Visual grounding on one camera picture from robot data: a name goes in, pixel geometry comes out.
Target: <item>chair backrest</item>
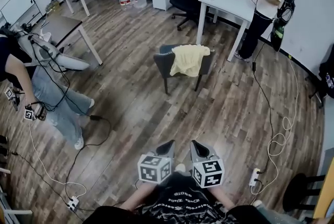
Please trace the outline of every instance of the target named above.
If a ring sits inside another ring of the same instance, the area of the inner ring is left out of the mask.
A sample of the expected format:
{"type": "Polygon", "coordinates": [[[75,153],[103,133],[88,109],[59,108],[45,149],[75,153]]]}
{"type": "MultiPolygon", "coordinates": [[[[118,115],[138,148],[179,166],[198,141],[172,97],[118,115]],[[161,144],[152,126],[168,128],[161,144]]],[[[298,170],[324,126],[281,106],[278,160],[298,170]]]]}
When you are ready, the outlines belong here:
{"type": "MultiPolygon", "coordinates": [[[[199,70],[199,75],[207,75],[209,73],[214,54],[215,51],[210,50],[210,55],[203,57],[202,64],[199,70]]],[[[175,60],[174,52],[171,51],[169,53],[164,53],[164,54],[155,54],[153,59],[161,73],[162,78],[183,76],[183,74],[180,73],[177,73],[174,76],[170,75],[175,60]]]]}

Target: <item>yellow table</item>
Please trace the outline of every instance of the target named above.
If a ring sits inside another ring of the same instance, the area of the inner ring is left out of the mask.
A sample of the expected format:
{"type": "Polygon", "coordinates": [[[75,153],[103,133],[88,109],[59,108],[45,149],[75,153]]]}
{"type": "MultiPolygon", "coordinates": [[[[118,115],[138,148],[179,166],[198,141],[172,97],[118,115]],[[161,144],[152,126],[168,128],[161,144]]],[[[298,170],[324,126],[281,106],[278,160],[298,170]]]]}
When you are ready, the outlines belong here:
{"type": "Polygon", "coordinates": [[[334,199],[334,158],[325,177],[313,218],[325,218],[328,207],[334,199]]]}

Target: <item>power outlet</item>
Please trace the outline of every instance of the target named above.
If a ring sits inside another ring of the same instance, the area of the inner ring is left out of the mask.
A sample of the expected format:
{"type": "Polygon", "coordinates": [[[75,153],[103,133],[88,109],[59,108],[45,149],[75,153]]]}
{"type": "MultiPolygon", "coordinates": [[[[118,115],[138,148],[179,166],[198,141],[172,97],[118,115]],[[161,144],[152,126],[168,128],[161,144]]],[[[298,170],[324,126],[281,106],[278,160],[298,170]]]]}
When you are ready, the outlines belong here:
{"type": "Polygon", "coordinates": [[[77,208],[78,204],[79,204],[78,198],[75,197],[75,196],[72,196],[72,198],[67,203],[67,207],[68,207],[69,210],[75,211],[75,209],[77,208]]]}
{"type": "Polygon", "coordinates": [[[258,172],[260,172],[260,171],[261,170],[259,170],[258,168],[255,168],[253,170],[252,176],[251,176],[250,181],[249,181],[249,186],[251,186],[251,187],[255,186],[255,184],[256,184],[255,180],[257,180],[257,178],[259,177],[258,172]]]}

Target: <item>wooden floor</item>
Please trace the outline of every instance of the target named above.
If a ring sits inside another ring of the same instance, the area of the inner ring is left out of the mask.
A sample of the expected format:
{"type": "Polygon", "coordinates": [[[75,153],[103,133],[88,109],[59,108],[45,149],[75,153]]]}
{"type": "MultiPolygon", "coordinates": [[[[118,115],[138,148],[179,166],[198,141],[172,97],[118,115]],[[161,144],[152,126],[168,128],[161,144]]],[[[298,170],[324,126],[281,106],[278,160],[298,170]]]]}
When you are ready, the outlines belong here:
{"type": "MultiPolygon", "coordinates": [[[[153,55],[163,44],[195,43],[195,24],[189,22],[178,32],[176,25],[182,19],[171,19],[176,9],[165,12],[149,4],[130,15],[120,10],[117,0],[88,1],[90,17],[86,17],[80,3],[74,6],[74,15],[63,4],[62,14],[83,20],[103,65],[68,76],[75,90],[95,99],[93,114],[108,118],[112,132],[102,146],[86,148],[71,173],[71,181],[88,189],[80,198],[81,208],[110,206],[126,199],[135,190],[139,156],[170,139],[177,143],[176,163],[189,163],[192,139],[213,145],[225,165],[225,191],[234,202],[249,203],[253,196],[248,181],[253,168],[265,166],[271,128],[269,107],[251,66],[235,58],[230,63],[226,60],[237,29],[222,22],[206,23],[202,43],[216,51],[212,71],[203,78],[198,92],[194,92],[195,78],[170,79],[167,96],[153,55]]],[[[86,51],[81,40],[75,48],[86,51]]],[[[274,158],[280,171],[278,179],[259,197],[278,211],[282,210],[282,195],[294,175],[316,174],[323,141],[324,111],[315,99],[308,98],[313,87],[304,80],[306,73],[295,64],[293,67],[300,91],[293,132],[281,156],[274,158]]],[[[296,97],[289,59],[265,46],[256,74],[270,99],[274,131],[284,133],[282,119],[293,118],[296,97]]],[[[1,93],[6,85],[1,84],[1,93]]],[[[22,119],[22,105],[15,113],[4,94],[0,101],[0,133],[9,137],[10,149],[25,156],[66,199],[64,187],[47,178],[33,150],[28,123],[22,119]]],[[[89,122],[83,135],[87,143],[98,143],[107,130],[104,122],[89,122]]],[[[50,176],[64,182],[77,151],[47,123],[35,121],[32,136],[50,176]]],[[[81,223],[20,157],[11,156],[8,168],[12,174],[2,178],[5,190],[14,208],[34,212],[33,223],[81,223]]],[[[270,182],[275,175],[270,165],[260,179],[270,182]]],[[[82,189],[70,185],[68,191],[71,196],[82,193],[82,189]]],[[[77,214],[85,219],[90,212],[77,214]]]]}

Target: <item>black stool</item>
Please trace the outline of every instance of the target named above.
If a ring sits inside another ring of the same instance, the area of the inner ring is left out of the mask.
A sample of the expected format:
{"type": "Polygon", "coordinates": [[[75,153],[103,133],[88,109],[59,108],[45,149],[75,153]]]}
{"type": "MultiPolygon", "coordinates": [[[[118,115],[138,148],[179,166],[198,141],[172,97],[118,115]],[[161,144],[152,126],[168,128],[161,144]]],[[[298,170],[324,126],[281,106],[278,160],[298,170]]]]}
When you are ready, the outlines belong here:
{"type": "Polygon", "coordinates": [[[305,205],[301,202],[308,196],[318,196],[321,189],[308,189],[309,183],[325,180],[323,176],[310,176],[305,174],[297,174],[289,183],[283,197],[283,209],[285,212],[290,212],[295,209],[299,210],[314,210],[315,205],[305,205]]]}

